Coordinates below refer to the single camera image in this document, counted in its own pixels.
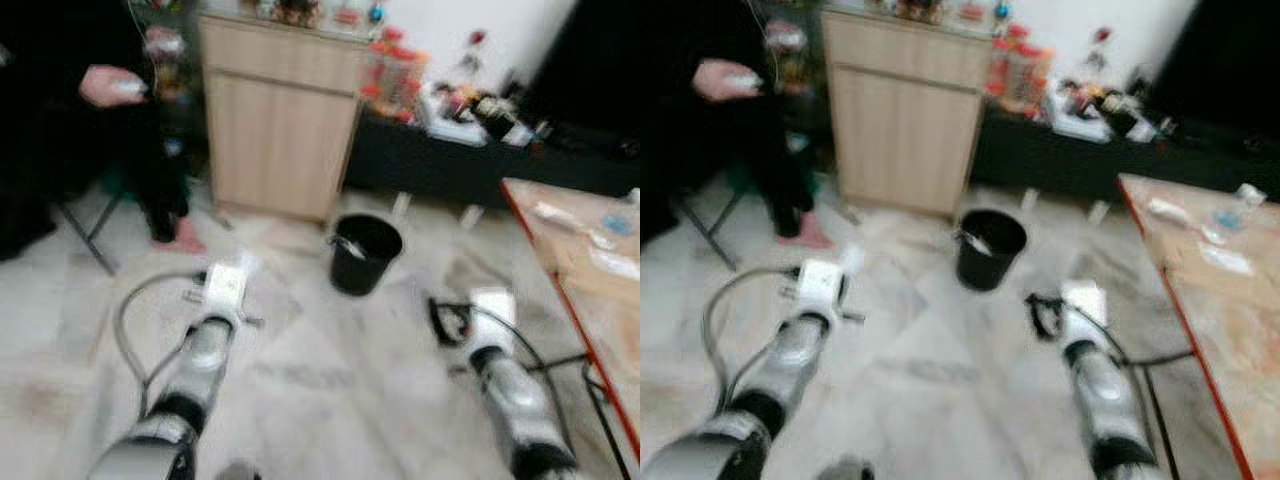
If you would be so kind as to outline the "person's bare hand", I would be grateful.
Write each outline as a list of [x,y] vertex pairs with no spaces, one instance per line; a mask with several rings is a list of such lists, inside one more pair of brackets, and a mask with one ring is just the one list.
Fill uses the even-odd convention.
[[692,74],[692,90],[709,102],[754,99],[762,95],[759,74],[736,61],[701,60]]
[[142,79],[133,72],[110,65],[90,65],[78,86],[79,96],[96,108],[118,108],[145,101]]

